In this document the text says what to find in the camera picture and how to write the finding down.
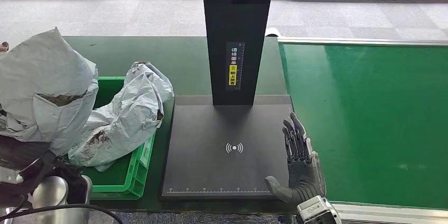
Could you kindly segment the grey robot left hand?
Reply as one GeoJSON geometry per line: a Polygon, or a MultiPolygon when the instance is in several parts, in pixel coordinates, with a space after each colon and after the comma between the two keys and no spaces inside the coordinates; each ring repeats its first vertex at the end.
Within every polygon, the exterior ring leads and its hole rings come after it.
{"type": "Polygon", "coordinates": [[[50,148],[45,142],[21,142],[1,136],[1,182],[19,184],[34,176],[31,167],[50,148]]]}

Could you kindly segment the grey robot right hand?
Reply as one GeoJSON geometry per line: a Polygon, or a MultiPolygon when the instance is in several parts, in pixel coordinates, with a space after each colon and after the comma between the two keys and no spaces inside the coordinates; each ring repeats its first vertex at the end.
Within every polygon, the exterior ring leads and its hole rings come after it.
{"type": "Polygon", "coordinates": [[[326,185],[318,153],[313,150],[311,139],[294,112],[283,120],[283,138],[288,169],[288,186],[269,175],[265,183],[270,193],[281,201],[294,206],[315,196],[325,197],[326,185]]]}

